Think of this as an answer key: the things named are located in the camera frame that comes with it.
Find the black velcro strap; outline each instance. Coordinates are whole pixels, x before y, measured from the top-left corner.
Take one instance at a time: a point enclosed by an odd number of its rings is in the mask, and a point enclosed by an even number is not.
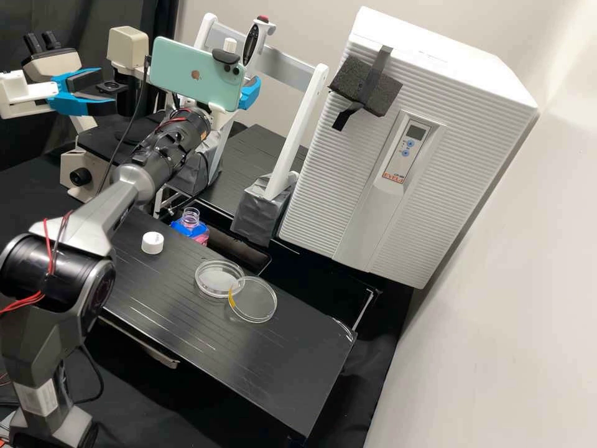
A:
[[[388,47],[387,45],[382,45],[379,53],[377,53],[377,57],[371,66],[369,73],[367,74],[367,79],[363,83],[363,87],[361,87],[361,91],[359,92],[358,101],[353,101],[350,106],[347,107],[346,110],[343,110],[338,114],[336,117],[336,121],[332,125],[332,128],[341,131],[344,128],[344,125],[350,118],[350,116],[357,112],[357,110],[362,109],[365,104],[367,103],[369,97],[371,96],[371,92],[379,82],[379,77],[381,73],[384,71],[386,67],[387,60],[392,53],[393,48]]]

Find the white wall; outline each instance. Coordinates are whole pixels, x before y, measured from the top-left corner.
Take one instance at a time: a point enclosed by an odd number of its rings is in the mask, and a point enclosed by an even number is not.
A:
[[[176,38],[192,45],[206,12],[213,12],[221,22],[241,31],[248,31],[252,20],[265,14],[278,26],[275,34],[268,37],[269,45],[313,65],[323,62],[334,74],[361,6],[500,56],[539,105],[544,103],[546,87],[534,77],[534,68],[548,60],[546,49],[570,13],[569,5],[562,0],[182,0]],[[239,115],[239,120],[245,124],[259,123],[285,136],[301,97],[301,92],[266,80],[257,103]],[[305,133],[304,145],[311,141],[323,97]]]
[[[597,3],[572,9],[552,99],[399,341],[366,448],[596,444]]]

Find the petri dish lid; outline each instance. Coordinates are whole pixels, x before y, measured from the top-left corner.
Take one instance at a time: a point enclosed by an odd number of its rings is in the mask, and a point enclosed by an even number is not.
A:
[[[244,272],[238,264],[228,260],[204,261],[195,271],[195,280],[199,289],[211,297],[223,299],[228,291],[236,294],[243,288],[239,279]]]
[[[236,315],[254,324],[271,319],[278,299],[270,285],[259,277],[242,277],[238,283],[240,290],[228,295],[228,304]]]

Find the white bottle cap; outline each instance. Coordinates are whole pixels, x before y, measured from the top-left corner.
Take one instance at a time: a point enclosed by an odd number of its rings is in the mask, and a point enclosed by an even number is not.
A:
[[[228,53],[234,53],[236,51],[236,40],[232,37],[225,38],[224,51],[227,51]]]
[[[158,232],[147,232],[141,241],[141,250],[150,255],[159,254],[164,248],[164,236]]]

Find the control panel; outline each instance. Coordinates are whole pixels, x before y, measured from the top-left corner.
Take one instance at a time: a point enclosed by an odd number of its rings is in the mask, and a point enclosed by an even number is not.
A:
[[[382,177],[403,184],[430,131],[431,126],[428,124],[410,119],[398,139],[386,169],[383,170]]]

